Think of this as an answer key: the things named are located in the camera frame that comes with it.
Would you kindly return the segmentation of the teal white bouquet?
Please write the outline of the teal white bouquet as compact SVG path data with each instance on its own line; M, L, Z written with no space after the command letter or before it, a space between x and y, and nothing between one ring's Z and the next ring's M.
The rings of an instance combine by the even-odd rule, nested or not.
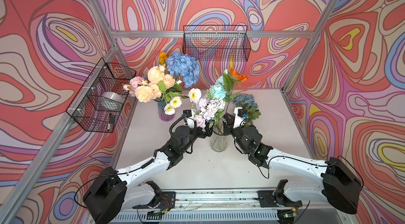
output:
M253 121L261 115L259 107L255 102L255 98L251 94L239 94L233 99L233 104L237 107L242 107L247 110L249 125L253 125Z

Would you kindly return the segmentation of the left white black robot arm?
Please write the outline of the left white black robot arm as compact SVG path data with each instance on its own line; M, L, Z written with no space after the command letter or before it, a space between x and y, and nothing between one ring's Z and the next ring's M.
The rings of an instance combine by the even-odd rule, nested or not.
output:
M107 224L121 210L128 208L159 205L161 190L150 178L177 165L184 153L193 152L193 144L198 138L204 139L212 134L210 127L191 129L179 126L149 159L119 170L112 167L102 170L82 197L95 223Z

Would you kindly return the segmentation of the lilac white mixed bouquet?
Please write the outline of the lilac white mixed bouquet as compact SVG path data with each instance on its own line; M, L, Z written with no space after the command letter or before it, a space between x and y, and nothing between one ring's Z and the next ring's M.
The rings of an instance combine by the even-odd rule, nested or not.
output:
M225 101L223 99L200 98L196 108L192 109L192 119L198 128L206 126L219 127L220 118L224 115Z

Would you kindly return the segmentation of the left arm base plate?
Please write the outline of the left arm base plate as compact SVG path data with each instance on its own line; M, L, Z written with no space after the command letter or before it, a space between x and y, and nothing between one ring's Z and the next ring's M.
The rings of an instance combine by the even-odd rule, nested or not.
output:
M157 196L154 196L152 201L147 205L138 205L133 209L160 209L171 210L175 207L176 192L175 191L163 191Z

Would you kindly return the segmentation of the peach rose flower stem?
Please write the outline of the peach rose flower stem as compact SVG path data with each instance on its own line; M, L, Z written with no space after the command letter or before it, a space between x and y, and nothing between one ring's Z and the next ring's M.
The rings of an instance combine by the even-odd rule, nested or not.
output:
M150 102L155 100L157 102L163 100L163 95L168 91L176 91L175 87L178 86L178 82L169 74L165 74L163 80L158 84L154 84L148 81L145 86L139 86L135 91L129 91L131 96L138 99L140 102Z

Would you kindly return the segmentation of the pale blue rose stem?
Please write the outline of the pale blue rose stem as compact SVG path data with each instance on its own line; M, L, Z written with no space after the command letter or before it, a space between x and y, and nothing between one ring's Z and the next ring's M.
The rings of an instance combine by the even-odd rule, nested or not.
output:
M225 89L223 76L220 76L216 83L210 87L208 96L210 99L224 99L226 97L227 91Z

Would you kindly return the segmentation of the orange gerbera flower stem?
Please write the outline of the orange gerbera flower stem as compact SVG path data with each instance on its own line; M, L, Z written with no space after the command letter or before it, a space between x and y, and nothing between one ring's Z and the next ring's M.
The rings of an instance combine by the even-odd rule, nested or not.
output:
M227 112L229 105L232 103L234 98L238 96L242 91L234 92L235 86L241 86L244 82L248 80L248 77L242 73L239 73L233 68L227 69L222 73L224 88L226 91L225 95L225 110L224 113Z

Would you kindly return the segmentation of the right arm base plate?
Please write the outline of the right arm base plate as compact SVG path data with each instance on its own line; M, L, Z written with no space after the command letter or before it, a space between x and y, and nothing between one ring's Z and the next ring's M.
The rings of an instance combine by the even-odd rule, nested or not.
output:
M303 206L302 202L291 201L284 193L276 192L274 190L260 190L257 192L257 198L255 200L259 201L260 206L263 208L300 208Z

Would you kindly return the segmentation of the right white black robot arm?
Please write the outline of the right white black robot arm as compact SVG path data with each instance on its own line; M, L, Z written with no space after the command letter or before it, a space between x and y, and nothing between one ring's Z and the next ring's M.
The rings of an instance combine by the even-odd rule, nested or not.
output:
M339 158L328 161L308 159L275 149L262 143L263 136L253 125L245 126L247 116L223 116L224 133L234 139L236 149L247 155L248 160L259 169L286 171L306 178L308 183L293 183L280 180L273 191L273 198L279 206L301 201L328 203L335 209L354 215L362 182Z

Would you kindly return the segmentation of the orange poppy flower stem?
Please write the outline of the orange poppy flower stem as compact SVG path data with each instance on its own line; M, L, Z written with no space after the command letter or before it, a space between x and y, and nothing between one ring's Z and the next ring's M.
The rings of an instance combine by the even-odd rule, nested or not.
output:
M168 58L168 55L166 53L160 52L159 53L159 64L160 65L165 65L167 58Z

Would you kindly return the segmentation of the blue hydrangea flower stem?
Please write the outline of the blue hydrangea flower stem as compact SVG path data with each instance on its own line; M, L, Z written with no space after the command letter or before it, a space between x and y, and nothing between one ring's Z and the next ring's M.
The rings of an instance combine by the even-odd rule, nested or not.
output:
M199 80L199 64L187 54L174 52L166 60L166 69L171 76L181 77L185 88L191 88Z

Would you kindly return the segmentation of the cream rose flower stem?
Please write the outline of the cream rose flower stem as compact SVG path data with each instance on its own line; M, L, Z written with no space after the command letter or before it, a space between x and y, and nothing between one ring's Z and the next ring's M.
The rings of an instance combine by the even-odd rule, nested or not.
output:
M158 84L160 81L162 81L164 75L165 75L164 65L152 67L147 73L149 82L154 84Z

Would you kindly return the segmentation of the pink rose flower stem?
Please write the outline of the pink rose flower stem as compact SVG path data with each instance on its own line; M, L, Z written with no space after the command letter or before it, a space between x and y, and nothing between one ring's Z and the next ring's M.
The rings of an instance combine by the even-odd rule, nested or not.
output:
M123 90L125 91L135 91L139 86L145 86L148 84L148 81L140 76L135 76L129 82L129 84L123 85Z

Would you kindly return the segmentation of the clear ribbed glass vase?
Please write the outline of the clear ribbed glass vase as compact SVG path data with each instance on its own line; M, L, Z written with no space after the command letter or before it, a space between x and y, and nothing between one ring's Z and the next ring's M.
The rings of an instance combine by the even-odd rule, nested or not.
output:
M222 122L213 126L210 147L216 152L223 152L227 148L226 136L224 135L224 125Z

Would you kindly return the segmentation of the white yellow-centred poppy stem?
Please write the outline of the white yellow-centred poppy stem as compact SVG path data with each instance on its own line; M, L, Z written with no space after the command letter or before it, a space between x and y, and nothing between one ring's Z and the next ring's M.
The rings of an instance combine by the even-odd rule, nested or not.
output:
M163 112L165 115L174 115L176 110L182 106L184 100L188 100L192 106L197 106L201 98L201 90L197 88L192 88L187 94L182 94L177 91L168 91L163 95L163 100L166 103Z

